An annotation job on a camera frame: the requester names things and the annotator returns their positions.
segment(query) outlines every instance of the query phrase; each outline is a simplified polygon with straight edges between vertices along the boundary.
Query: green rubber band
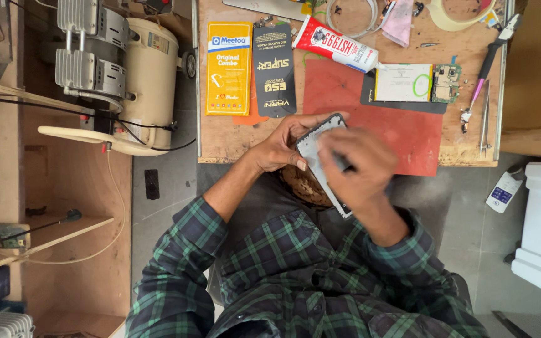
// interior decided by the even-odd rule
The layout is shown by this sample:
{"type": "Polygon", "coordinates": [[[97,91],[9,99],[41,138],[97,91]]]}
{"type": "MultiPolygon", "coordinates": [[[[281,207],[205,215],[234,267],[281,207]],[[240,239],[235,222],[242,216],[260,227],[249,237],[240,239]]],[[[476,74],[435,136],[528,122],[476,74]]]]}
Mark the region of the green rubber band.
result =
{"type": "Polygon", "coordinates": [[[319,57],[319,60],[322,60],[322,59],[321,59],[321,56],[320,56],[319,54],[317,54],[317,53],[313,53],[313,52],[305,52],[305,53],[304,53],[304,56],[302,57],[302,63],[304,64],[305,67],[306,67],[306,55],[308,55],[308,54],[314,54],[314,55],[316,55],[316,56],[319,57]]]}
{"type": "Polygon", "coordinates": [[[419,76],[417,76],[417,78],[415,79],[415,81],[412,83],[412,93],[415,94],[415,96],[417,97],[421,97],[421,96],[425,96],[427,95],[427,93],[429,93],[429,88],[431,88],[431,77],[427,74],[420,74],[419,76]],[[427,78],[429,79],[429,86],[427,87],[427,91],[423,94],[417,94],[417,81],[420,79],[420,78],[427,78]]]}

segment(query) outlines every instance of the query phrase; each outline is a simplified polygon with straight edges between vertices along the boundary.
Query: hand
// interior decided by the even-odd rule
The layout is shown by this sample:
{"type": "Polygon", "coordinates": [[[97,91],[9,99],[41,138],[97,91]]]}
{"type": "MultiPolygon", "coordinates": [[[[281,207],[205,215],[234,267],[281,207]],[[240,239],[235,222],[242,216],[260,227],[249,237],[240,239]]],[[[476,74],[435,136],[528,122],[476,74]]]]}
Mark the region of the hand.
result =
{"type": "MultiPolygon", "coordinates": [[[[249,158],[260,172],[274,172],[288,164],[305,171],[306,160],[295,150],[295,142],[312,127],[317,126],[335,112],[317,115],[290,115],[285,117],[266,140],[248,150],[244,157],[249,158]]],[[[339,112],[345,120],[347,112],[339,112]]]]}
{"type": "Polygon", "coordinates": [[[321,134],[319,159],[329,187],[355,215],[384,203],[385,187],[398,163],[398,157],[385,144],[361,128],[334,128],[321,134]],[[354,171],[342,172],[334,162],[333,151],[344,156],[354,171]]]}

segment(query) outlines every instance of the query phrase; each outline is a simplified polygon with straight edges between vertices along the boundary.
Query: fingernail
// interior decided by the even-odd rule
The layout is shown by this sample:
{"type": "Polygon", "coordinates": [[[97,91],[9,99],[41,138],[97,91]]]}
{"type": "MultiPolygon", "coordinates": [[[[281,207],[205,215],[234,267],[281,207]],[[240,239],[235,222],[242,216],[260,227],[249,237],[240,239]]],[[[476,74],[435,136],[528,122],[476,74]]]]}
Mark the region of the fingernail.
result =
{"type": "Polygon", "coordinates": [[[297,160],[297,167],[300,168],[303,172],[306,171],[306,164],[301,159],[297,160]]]}

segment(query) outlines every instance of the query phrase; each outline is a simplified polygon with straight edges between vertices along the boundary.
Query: red silicone mat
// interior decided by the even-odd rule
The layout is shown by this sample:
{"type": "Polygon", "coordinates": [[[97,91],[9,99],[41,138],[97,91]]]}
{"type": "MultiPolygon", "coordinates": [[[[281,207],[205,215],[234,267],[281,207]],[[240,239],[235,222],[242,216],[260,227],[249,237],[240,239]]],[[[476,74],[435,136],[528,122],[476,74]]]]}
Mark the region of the red silicone mat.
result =
{"type": "Polygon", "coordinates": [[[347,111],[349,126],[368,128],[398,154],[396,174],[435,176],[443,115],[363,105],[363,76],[331,60],[306,60],[304,114],[347,111]]]}

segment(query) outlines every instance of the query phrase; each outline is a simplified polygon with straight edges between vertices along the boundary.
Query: yellow package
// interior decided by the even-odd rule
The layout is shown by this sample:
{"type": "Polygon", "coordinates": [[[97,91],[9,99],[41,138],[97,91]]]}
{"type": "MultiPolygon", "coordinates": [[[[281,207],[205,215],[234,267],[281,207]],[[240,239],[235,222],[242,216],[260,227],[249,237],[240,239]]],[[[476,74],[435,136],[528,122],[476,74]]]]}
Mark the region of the yellow package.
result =
{"type": "Polygon", "coordinates": [[[206,115],[248,115],[251,22],[208,23],[206,115]]]}

